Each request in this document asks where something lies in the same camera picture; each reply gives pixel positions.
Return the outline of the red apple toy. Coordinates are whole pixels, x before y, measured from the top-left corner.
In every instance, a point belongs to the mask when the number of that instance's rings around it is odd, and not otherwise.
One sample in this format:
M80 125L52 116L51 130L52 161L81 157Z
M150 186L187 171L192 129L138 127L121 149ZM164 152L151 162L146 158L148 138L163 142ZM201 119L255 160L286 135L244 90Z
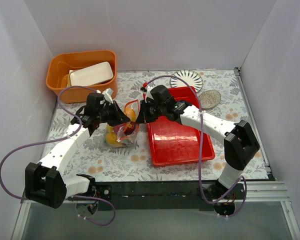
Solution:
M122 138L122 137L125 136L125 130L126 130L126 128L125 128L124 124L114 126L113 130L114 130L114 133L116 134L116 136L118 138Z

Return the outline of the yellow orange mango toy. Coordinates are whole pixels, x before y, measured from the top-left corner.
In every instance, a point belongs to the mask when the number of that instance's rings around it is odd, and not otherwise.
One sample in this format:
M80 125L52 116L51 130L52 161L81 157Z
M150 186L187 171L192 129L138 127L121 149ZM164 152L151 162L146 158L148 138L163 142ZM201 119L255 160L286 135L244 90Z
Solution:
M134 109L131 108L131 107L125 108L124 114L125 114L132 122L135 122L136 119L137 119L136 112L135 112Z

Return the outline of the yellow corn cob toy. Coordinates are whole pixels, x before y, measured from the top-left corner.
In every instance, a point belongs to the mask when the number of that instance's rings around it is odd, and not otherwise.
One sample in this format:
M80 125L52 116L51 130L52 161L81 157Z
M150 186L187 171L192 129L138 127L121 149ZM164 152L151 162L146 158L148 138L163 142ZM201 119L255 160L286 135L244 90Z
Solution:
M110 125L107 125L106 126L106 131L109 132L109 133L114 133L114 127L110 126Z

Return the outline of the dark purple fruit toy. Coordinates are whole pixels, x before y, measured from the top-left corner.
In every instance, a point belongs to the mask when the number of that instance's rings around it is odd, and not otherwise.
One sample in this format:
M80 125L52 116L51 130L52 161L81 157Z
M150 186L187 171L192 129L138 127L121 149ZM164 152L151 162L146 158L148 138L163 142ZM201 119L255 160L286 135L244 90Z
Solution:
M135 129L136 129L136 123L131 121L131 122L127 123L124 134L127 136L131 135L134 133Z

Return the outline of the clear zip top bag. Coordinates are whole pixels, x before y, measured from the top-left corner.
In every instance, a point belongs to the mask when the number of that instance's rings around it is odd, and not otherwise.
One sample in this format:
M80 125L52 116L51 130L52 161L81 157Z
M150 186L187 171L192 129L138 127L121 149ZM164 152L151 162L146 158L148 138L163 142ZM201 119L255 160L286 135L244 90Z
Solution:
M111 148L130 147L137 138L139 132L139 125L136 124L137 116L140 112L139 100L133 100L128 102L123 113L130 119L129 122L110 126L106 125L104 142Z

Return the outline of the orange fruit toy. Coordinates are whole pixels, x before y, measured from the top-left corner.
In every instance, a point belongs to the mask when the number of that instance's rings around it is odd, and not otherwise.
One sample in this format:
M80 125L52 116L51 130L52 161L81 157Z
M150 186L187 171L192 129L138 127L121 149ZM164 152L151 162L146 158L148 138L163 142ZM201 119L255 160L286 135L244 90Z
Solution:
M117 135L113 132L108 132L105 135L105 141L107 144L109 144L110 146L114 147L114 148L118 148L122 146L122 143L118 141L117 139Z

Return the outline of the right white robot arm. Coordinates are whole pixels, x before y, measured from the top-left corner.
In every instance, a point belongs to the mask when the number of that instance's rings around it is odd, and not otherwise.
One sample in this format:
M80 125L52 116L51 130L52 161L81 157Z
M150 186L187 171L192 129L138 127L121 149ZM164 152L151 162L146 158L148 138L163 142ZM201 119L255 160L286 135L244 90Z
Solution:
M140 102L138 124L155 122L166 117L171 122L191 127L213 137L224 147L226 165L217 180L216 192L227 199L235 192L242 172L260 150L260 144L249 122L232 122L202 111L187 100L176 100L163 85L140 89L144 99Z

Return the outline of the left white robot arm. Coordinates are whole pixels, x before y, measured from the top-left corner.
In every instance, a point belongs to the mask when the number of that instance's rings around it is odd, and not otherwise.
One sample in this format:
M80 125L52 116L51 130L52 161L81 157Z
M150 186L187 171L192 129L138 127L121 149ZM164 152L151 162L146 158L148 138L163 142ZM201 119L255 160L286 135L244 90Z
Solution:
M111 97L110 88L92 92L86 104L73 116L61 141L38 163L29 163L25 168L25 196L37 203L58 208L65 199L81 195L85 200L96 196L95 179L86 174L77 174L63 179L66 166L100 124L117 126L129 122L129 118Z

